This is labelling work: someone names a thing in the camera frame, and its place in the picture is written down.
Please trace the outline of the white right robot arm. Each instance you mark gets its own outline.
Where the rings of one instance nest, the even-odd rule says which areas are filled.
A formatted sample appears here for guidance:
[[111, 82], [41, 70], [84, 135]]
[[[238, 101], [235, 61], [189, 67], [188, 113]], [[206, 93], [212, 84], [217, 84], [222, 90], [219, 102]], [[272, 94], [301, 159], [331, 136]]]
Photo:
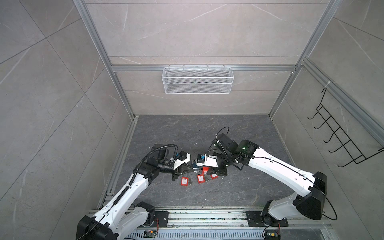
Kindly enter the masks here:
[[239, 144], [226, 134], [219, 134], [212, 141], [215, 150], [197, 158], [208, 167], [207, 173], [227, 176], [227, 168], [236, 164], [262, 171], [282, 182], [294, 193], [280, 200], [267, 201], [261, 212], [262, 222], [274, 225], [288, 217], [302, 215], [319, 221], [323, 217], [327, 198], [327, 176], [300, 170], [266, 152], [259, 145], [242, 140]]

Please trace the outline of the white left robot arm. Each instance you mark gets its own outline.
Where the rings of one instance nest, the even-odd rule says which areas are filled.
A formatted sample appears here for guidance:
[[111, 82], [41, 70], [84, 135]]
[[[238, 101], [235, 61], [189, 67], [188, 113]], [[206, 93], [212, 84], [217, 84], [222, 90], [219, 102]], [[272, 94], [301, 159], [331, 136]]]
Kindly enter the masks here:
[[155, 208], [141, 202], [129, 213], [136, 198], [160, 173], [177, 178], [181, 167], [189, 168], [191, 155], [179, 152], [175, 144], [155, 145], [134, 168], [129, 180], [118, 193], [92, 217], [84, 216], [77, 225], [77, 240], [123, 240], [140, 226], [155, 221]]

